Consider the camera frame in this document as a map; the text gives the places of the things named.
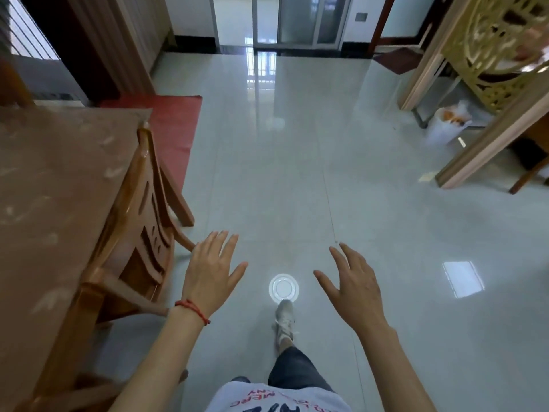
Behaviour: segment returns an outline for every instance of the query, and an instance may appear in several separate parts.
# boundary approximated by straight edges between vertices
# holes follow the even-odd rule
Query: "denim shorts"
[[[233,382],[251,381],[244,376],[235,377]],[[306,387],[319,387],[333,392],[333,389],[320,375],[312,361],[296,347],[286,348],[280,354],[269,375],[269,386],[280,389],[303,389]]]

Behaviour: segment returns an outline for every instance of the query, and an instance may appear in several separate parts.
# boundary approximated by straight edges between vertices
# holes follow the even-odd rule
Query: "red bracelet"
[[[190,299],[187,300],[178,300],[175,302],[175,306],[183,306],[187,309],[190,309],[192,311],[195,311],[196,314],[204,321],[204,326],[211,324],[211,321],[204,316],[204,314],[200,311],[200,309],[193,304]]]

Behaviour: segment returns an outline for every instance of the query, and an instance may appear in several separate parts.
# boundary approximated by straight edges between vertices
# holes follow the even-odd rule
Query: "round white disc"
[[[293,277],[282,273],[271,280],[269,294],[277,304],[282,299],[289,299],[293,302],[298,298],[299,285]]]

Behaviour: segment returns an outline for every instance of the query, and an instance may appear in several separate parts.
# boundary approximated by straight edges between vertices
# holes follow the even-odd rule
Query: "hand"
[[[365,327],[387,325],[374,270],[360,253],[346,244],[341,243],[339,246],[347,259],[334,247],[330,247],[330,253],[339,270],[340,289],[323,272],[315,270],[320,286],[339,316],[355,332],[362,331]]]
[[[221,251],[227,235],[228,231],[214,231],[198,243],[185,273],[182,299],[190,299],[206,318],[225,303],[248,267],[248,262],[242,262],[229,275],[238,235],[231,235]]]

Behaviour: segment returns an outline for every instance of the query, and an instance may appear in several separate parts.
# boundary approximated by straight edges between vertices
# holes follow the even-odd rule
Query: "golden carved screen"
[[[548,68],[548,23],[549,0],[471,0],[442,52],[498,112]]]

